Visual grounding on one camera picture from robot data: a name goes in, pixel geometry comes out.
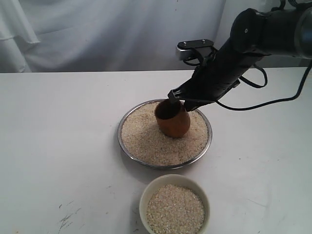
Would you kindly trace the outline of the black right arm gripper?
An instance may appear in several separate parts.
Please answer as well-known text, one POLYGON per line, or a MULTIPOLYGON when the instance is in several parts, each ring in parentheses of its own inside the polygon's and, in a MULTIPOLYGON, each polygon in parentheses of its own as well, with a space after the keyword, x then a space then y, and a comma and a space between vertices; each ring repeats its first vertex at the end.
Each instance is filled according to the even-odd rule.
POLYGON ((238 82, 237 55, 218 52, 215 59, 194 72, 181 88, 168 93, 170 102, 184 101, 187 112, 215 103, 238 82))

